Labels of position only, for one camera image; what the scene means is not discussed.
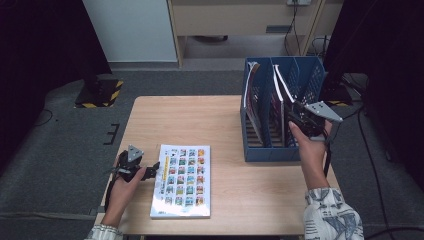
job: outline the book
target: book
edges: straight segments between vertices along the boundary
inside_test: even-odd
[[[210,218],[210,146],[162,144],[150,217]]]
[[[249,74],[246,80],[246,88],[243,93],[243,108],[246,111],[247,117],[249,118],[250,124],[252,125],[259,144],[263,145],[261,122],[258,113],[258,96],[259,88],[253,85],[253,79],[255,73],[258,70],[260,64],[257,62],[248,62]]]
[[[285,79],[283,78],[283,76],[280,73],[280,70],[278,68],[278,65],[274,65],[274,74],[276,75],[276,77],[278,78],[278,82],[281,83],[281,85],[279,85],[280,87],[280,92],[281,92],[281,96],[284,100],[284,110],[283,111],[292,111],[293,110],[293,104],[296,101],[295,98],[292,96],[292,94],[290,93],[289,90],[289,85],[286,83]],[[287,126],[288,122],[287,122],[287,118],[283,118],[283,123],[282,123],[282,131],[285,131],[284,128]],[[287,133],[285,133],[286,138],[285,138],[285,145],[287,147],[297,147],[299,146],[299,144],[297,143],[296,138],[293,136],[293,134],[290,131],[290,128],[287,127]]]
[[[281,88],[283,87],[282,80],[277,77],[278,65],[273,66],[273,88],[271,93],[271,110],[269,111],[269,117],[272,122],[273,128],[275,128],[278,138],[277,142],[273,141],[273,146],[285,146],[285,118],[284,118],[284,99],[281,95]]]

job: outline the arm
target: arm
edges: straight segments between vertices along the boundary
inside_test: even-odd
[[[325,122],[330,134],[331,123]],[[311,141],[294,123],[289,127],[299,143],[302,172],[308,191],[304,213],[305,239],[364,239],[359,214],[347,205],[341,192],[331,188],[323,170],[324,142]]]
[[[328,134],[330,134],[331,126],[330,122],[325,121],[325,130]],[[320,141],[311,141],[293,122],[289,122],[289,127],[299,143],[301,166],[308,190],[330,187],[323,170],[325,144]]]
[[[87,240],[122,239],[122,233],[118,230],[119,222],[145,173],[146,168],[141,168],[128,183],[122,178],[116,180],[110,194],[109,207],[101,221],[101,225],[96,225],[91,229],[86,238]]]

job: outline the electrical outlet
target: electrical outlet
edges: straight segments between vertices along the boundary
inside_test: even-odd
[[[311,0],[287,0],[287,5],[293,6],[295,2],[299,6],[311,5]]]

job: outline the blue file organizer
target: blue file organizer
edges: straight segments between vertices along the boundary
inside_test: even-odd
[[[273,65],[279,65],[280,73],[286,80],[292,95],[302,103],[315,103],[318,101],[321,86],[324,81],[325,71],[318,57],[258,57],[246,58],[243,94],[249,74],[248,62],[260,64],[254,79],[253,87],[256,88],[258,97],[258,112],[261,123],[263,145],[255,143],[257,139],[249,126],[246,110],[243,108],[243,98],[240,105],[240,118],[242,125],[244,157],[246,162],[287,162],[299,161],[299,149],[296,146],[287,147],[286,143],[273,141],[273,128],[270,124],[271,92],[274,88]]]

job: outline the wall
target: wall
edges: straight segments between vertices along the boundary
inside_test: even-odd
[[[166,0],[83,0],[109,62],[177,62]]]

